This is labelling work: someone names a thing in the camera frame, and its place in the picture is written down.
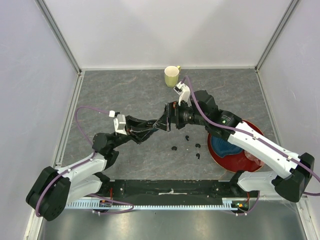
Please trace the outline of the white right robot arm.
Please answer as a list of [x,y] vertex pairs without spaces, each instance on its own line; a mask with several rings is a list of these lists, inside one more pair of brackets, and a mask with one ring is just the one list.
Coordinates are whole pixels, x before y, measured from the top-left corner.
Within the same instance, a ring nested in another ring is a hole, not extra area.
[[186,124],[204,126],[211,136],[253,154],[272,169],[266,173],[239,171],[236,180],[229,184],[233,196],[240,197],[251,191],[272,191],[287,201],[299,202],[312,178],[315,163],[312,155],[290,152],[272,142],[240,117],[219,109],[214,97],[205,90],[192,93],[190,102],[191,106],[181,98],[168,103],[153,126],[167,132],[171,130],[171,124],[177,129]]

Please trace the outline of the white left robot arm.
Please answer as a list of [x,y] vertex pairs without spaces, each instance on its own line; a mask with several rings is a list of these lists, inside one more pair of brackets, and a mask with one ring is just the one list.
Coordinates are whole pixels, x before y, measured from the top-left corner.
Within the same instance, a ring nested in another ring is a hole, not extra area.
[[93,152],[71,165],[44,168],[26,196],[26,203],[37,217],[47,221],[57,218],[66,205],[90,194],[106,196],[110,180],[102,171],[111,167],[119,152],[116,147],[129,141],[141,144],[158,131],[157,120],[142,120],[118,114],[113,133],[97,133],[92,140]]

